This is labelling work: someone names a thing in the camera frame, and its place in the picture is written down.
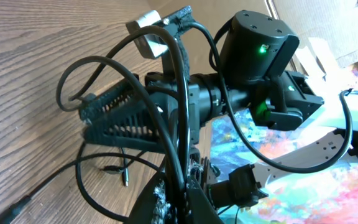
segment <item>wooden floor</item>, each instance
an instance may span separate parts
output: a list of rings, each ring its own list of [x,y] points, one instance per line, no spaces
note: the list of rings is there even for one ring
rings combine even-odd
[[[127,31],[124,23],[149,11],[146,0],[0,0],[0,211],[32,190],[58,167],[75,158],[81,144],[76,112],[64,113],[55,102],[60,75],[87,55],[105,55]],[[134,73],[161,70],[144,60],[134,44],[115,58]],[[84,66],[69,78],[67,97],[84,84],[96,65]],[[120,76],[106,69],[91,91],[99,93]],[[210,129],[201,146],[209,153]],[[85,154],[116,151],[89,146]],[[158,164],[162,156],[146,154]],[[139,191],[154,173],[131,166],[129,187],[98,170],[119,159],[84,162],[90,194],[114,212],[128,215]],[[115,223],[95,212],[80,196],[70,169],[48,185],[14,223]]]

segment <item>robotic arm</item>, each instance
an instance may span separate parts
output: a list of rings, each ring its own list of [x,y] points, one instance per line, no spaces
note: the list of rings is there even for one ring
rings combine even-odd
[[[87,57],[71,65],[57,89],[59,107],[64,111],[78,110],[86,127],[77,160],[53,175],[76,166],[80,192],[97,211],[124,223],[222,223],[216,213],[218,208],[229,205],[251,207],[260,198],[268,197],[264,188],[274,187],[293,173],[358,164],[358,132],[352,133],[345,93],[341,94],[345,129],[337,129],[313,144],[273,161],[254,149],[241,133],[234,118],[236,111],[248,108],[256,125],[289,131],[298,128],[324,104],[322,97],[313,93],[304,75],[285,71],[299,38],[283,21],[258,12],[239,11],[212,39],[208,30],[193,19],[191,7],[187,6],[164,18],[160,18],[156,11],[149,12],[128,22],[127,29],[130,36],[106,57]],[[206,36],[211,45],[209,61],[217,73],[190,75],[188,56],[180,38],[190,29],[198,29]],[[215,44],[226,32],[226,40],[218,55]],[[145,86],[141,86],[138,75],[111,59],[132,40],[143,57],[162,59],[163,72],[148,73]],[[101,65],[86,85],[70,97],[70,101],[80,100],[81,105],[64,106],[60,98],[65,79],[75,68],[89,62]],[[82,97],[106,65],[115,68],[126,79],[99,96]],[[229,174],[229,180],[217,183],[219,169],[208,158],[200,158],[194,144],[198,143],[200,128],[206,122],[225,114],[231,117],[246,146],[264,162],[239,167]],[[350,143],[354,148],[348,150]],[[85,144],[128,147],[166,155],[159,169],[148,164],[158,172],[139,195],[129,217],[106,210],[87,194],[79,163],[98,156],[146,161],[111,153],[82,157]],[[53,179],[53,175],[5,210],[0,215],[0,223],[12,221],[22,207]]]

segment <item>screw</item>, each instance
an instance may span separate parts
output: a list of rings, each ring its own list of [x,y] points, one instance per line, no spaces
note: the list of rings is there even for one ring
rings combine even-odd
[[[162,23],[164,23],[165,25],[168,25],[169,24],[169,19],[168,18],[165,18]]]

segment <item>wood grain surface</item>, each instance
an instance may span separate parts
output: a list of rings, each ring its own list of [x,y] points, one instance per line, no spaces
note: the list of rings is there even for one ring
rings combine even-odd
[[[105,55],[127,35],[125,22],[149,11],[146,0],[0,0],[0,212],[32,190],[58,167],[75,158],[81,144],[76,112],[64,113],[55,102],[60,75],[88,55]],[[134,44],[116,57],[134,73],[161,70],[159,61],[143,59]],[[96,64],[74,72],[63,97],[82,86]],[[99,93],[120,79],[105,69],[90,92]],[[201,151],[209,154],[210,129]],[[88,146],[85,154],[117,151]],[[162,155],[142,156],[159,164]],[[142,164],[129,169],[129,187],[121,177],[98,170],[120,159],[84,162],[85,187],[106,208],[128,215],[140,190],[154,173]],[[74,170],[58,176],[17,217],[14,223],[115,223],[91,208],[80,196]]]

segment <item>multicolored surface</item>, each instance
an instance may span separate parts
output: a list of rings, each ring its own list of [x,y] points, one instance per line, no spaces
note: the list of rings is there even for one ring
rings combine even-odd
[[[252,145],[269,158],[296,150],[332,130],[314,127],[280,132],[256,127],[248,111],[241,111],[236,118]],[[212,145],[211,160],[221,169],[220,180],[226,180],[239,166],[257,162],[228,117],[213,122]],[[240,211],[238,223],[358,223],[358,166],[294,177],[269,195],[249,211]],[[231,208],[221,218],[234,223],[236,211]]]

